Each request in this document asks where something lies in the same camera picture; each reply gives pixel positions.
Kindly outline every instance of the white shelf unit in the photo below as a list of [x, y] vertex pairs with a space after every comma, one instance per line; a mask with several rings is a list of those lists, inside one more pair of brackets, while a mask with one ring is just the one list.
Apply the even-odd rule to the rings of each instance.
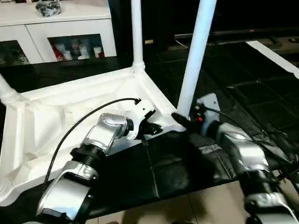
[[57, 61], [48, 38], [75, 35], [99, 34], [105, 56], [116, 56], [107, 0], [61, 1], [62, 13], [52, 17], [35, 4], [0, 3], [0, 42], [17, 40], [30, 63]]

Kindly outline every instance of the black cable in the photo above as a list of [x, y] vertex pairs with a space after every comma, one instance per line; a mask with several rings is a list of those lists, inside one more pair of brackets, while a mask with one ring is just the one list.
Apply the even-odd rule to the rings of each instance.
[[47, 171], [47, 174], [46, 174], [46, 177], [45, 177], [45, 180], [44, 180], [44, 183], [43, 183], [43, 191], [45, 192], [45, 190], [47, 189], [47, 186], [48, 186], [48, 182], [49, 182], [49, 176], [50, 176], [50, 173], [51, 173], [51, 170], [52, 170], [52, 167], [53, 167], [53, 164], [54, 164], [54, 161], [56, 159], [56, 156], [58, 154], [58, 151], [62, 145], [62, 143], [64, 142], [64, 140], [67, 138], [67, 136], [82, 122], [84, 121], [86, 118], [88, 118], [90, 115], [94, 114], [95, 112], [99, 111], [100, 109], [103, 109], [104, 107], [106, 106], [109, 106], [111, 104], [114, 104], [114, 103], [117, 103], [117, 102], [120, 102], [120, 101], [125, 101], [125, 100], [133, 100], [135, 101], [136, 103], [138, 103], [140, 100], [139, 99], [136, 99], [136, 98], [122, 98], [122, 99], [116, 99], [116, 100], [113, 100], [109, 103], [106, 103], [102, 106], [99, 106], [97, 107], [96, 109], [94, 109], [93, 111], [90, 111], [88, 114], [86, 114], [84, 117], [82, 117], [80, 120], [78, 120], [68, 131], [67, 133], [63, 136], [63, 138], [60, 140], [53, 156], [52, 156], [52, 159], [51, 159], [51, 163], [49, 165], [49, 168], [48, 168], [48, 171]]
[[242, 125], [240, 125], [238, 122], [236, 122], [232, 117], [230, 117], [230, 116], [227, 115], [226, 113], [223, 113], [223, 112], [221, 112], [221, 111], [218, 111], [218, 110], [213, 109], [213, 108], [210, 108], [210, 107], [206, 107], [206, 106], [204, 106], [204, 105], [200, 105], [200, 107], [202, 107], [204, 110], [207, 110], [207, 111], [213, 111], [213, 112], [215, 112], [215, 113], [218, 113], [218, 114], [222, 115], [223, 117], [226, 117], [227, 119], [229, 119], [230, 121], [232, 121], [233, 123], [235, 123], [239, 128], [243, 129], [244, 132], [245, 132], [249, 137], [251, 137], [250, 134], [248, 134], [248, 133], [246, 132], [246, 130], [245, 130], [244, 128], [242, 128]]

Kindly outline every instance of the white strip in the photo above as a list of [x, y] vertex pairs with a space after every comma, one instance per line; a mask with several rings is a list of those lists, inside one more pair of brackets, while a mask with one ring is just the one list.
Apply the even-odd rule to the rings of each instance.
[[279, 65], [286, 71], [293, 73], [294, 76], [297, 79], [299, 79], [299, 68], [297, 68], [295, 65], [291, 64], [283, 57], [279, 56], [274, 51], [267, 48], [265, 45], [261, 44], [259, 41], [248, 41], [246, 43], [249, 44], [254, 49], [258, 50], [260, 53], [265, 55], [267, 58], [275, 62], [277, 65]]

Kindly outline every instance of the shelf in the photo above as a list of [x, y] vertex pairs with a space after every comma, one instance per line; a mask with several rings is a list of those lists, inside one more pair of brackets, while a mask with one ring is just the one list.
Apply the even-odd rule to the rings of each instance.
[[42, 17], [35, 8], [36, 3], [0, 3], [0, 27], [61, 21], [110, 19], [107, 0], [60, 1], [62, 13]]

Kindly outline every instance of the beige tile floor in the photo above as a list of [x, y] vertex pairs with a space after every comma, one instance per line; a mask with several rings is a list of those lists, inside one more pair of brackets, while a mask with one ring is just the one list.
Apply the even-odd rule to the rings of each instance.
[[[286, 193], [299, 199], [289, 182], [283, 183]], [[243, 209], [239, 182], [200, 190], [188, 195], [144, 205], [88, 220], [86, 224], [171, 224], [190, 221], [194, 224], [244, 224], [248, 214]]]

